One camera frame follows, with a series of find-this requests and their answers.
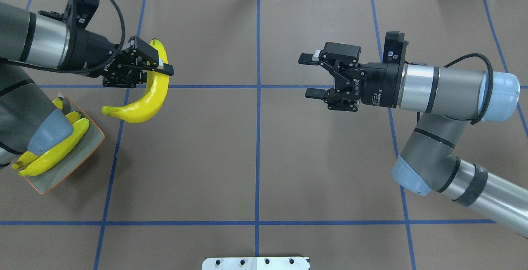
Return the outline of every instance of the metal bracket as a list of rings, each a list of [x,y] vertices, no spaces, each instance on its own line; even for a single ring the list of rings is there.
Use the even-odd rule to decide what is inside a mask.
[[[309,270],[309,257],[207,258],[202,270]]]

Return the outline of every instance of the cable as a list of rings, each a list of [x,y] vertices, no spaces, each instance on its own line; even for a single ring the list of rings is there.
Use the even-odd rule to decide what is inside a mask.
[[[119,6],[117,6],[117,3],[114,0],[109,0],[109,1],[112,3],[113,7],[117,11],[117,15],[119,16],[119,23],[121,24],[121,42],[119,43],[119,46],[117,46],[117,48],[115,49],[115,52],[108,58],[108,60],[106,60],[106,62],[99,64],[93,68],[87,68],[87,69],[81,69],[81,70],[59,70],[59,69],[52,69],[52,68],[32,65],[28,63],[20,63],[16,61],[5,61],[4,63],[8,65],[27,67],[27,68],[37,69],[37,70],[42,70],[42,71],[49,71],[49,72],[56,72],[56,73],[73,73],[73,74],[90,73],[90,72],[97,71],[99,69],[104,68],[104,66],[112,63],[112,61],[116,58],[117,53],[121,51],[121,48],[125,44],[125,20],[123,19],[123,14],[121,13]]]
[[[484,56],[483,54],[477,54],[477,53],[473,53],[473,54],[466,54],[465,56],[461,56],[460,58],[452,61],[451,63],[445,65],[444,67],[450,67],[462,60],[465,60],[467,58],[473,58],[473,57],[477,57],[477,58],[480,58],[481,60],[484,61],[484,63],[486,63],[486,68],[488,69],[488,86],[487,86],[487,89],[486,89],[486,93],[485,93],[485,97],[484,97],[484,103],[482,105],[482,110],[481,112],[479,113],[479,115],[477,116],[477,118],[475,118],[474,120],[471,121],[471,124],[474,125],[478,122],[480,122],[482,120],[482,118],[484,117],[484,115],[486,114],[486,111],[488,110],[488,106],[490,105],[490,100],[492,98],[492,92],[493,92],[493,66],[490,62],[490,60],[488,60],[488,58],[486,58],[486,56]]]

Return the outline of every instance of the banana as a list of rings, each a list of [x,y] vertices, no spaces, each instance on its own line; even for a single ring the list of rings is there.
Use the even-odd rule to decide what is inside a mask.
[[[62,108],[64,108],[64,101],[63,101],[62,97],[56,97],[51,102],[60,110],[62,110]]]
[[[90,121],[87,118],[77,120],[73,124],[73,134],[30,163],[26,169],[19,171],[19,176],[37,176],[55,166],[73,150],[89,127]]]
[[[66,118],[70,121],[70,123],[73,125],[77,120],[81,118],[81,113],[78,111],[72,111],[69,114],[66,114]],[[30,163],[35,161],[40,157],[39,155],[36,155],[30,151],[23,153],[16,163],[11,165],[11,167],[15,170],[17,169],[25,169],[28,167]]]
[[[72,111],[69,114],[66,114],[66,118],[73,125],[77,120],[81,119],[81,112]]]
[[[36,155],[32,152],[25,152],[23,153],[19,159],[17,160],[16,163],[14,163],[13,165],[11,165],[11,167],[13,169],[22,169],[22,168],[25,168],[27,167],[30,163],[32,163],[32,161],[35,161],[36,159],[38,159],[38,157],[40,157],[39,155]]]
[[[163,44],[153,39],[150,45],[158,50],[163,63],[168,63]],[[141,99],[123,107],[103,106],[103,114],[116,117],[128,123],[143,123],[153,117],[162,107],[168,91],[168,75],[147,71],[147,88]]]

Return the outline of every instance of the light blue joint cap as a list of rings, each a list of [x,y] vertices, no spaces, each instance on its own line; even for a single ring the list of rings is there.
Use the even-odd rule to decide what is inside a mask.
[[[488,73],[484,75],[481,84],[481,92],[478,99],[478,112],[481,112],[486,93]],[[504,122],[515,111],[519,101],[521,86],[517,77],[511,73],[493,73],[493,91],[488,110],[482,118],[483,122]]]
[[[36,130],[28,144],[28,151],[42,155],[73,133],[70,121],[58,108],[51,112]]]
[[[395,182],[417,195],[426,196],[432,191],[403,157],[398,156],[394,167],[392,167],[391,176]]]

